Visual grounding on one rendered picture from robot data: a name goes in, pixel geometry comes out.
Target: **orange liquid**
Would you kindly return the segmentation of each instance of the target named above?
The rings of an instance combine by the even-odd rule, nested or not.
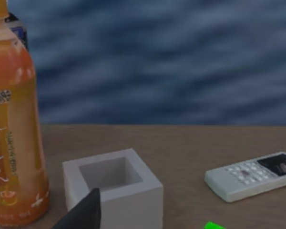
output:
[[[35,69],[15,37],[0,41],[0,225],[26,225],[48,205]]]

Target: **button pad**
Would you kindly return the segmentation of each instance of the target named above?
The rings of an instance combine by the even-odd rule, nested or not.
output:
[[[233,165],[227,167],[226,170],[244,185],[258,183],[272,176],[263,167],[254,162]]]

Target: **white cube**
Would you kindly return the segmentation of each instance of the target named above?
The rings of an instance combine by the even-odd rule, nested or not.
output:
[[[68,210],[101,190],[102,229],[162,229],[163,186],[133,149],[63,162]]]

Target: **water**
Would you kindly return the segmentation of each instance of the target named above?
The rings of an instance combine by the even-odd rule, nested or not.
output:
[[[41,121],[286,125],[286,0],[15,0]]]

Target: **black display screen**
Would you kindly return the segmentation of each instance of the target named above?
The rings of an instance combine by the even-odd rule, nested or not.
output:
[[[267,157],[257,162],[280,177],[286,175],[286,154]]]

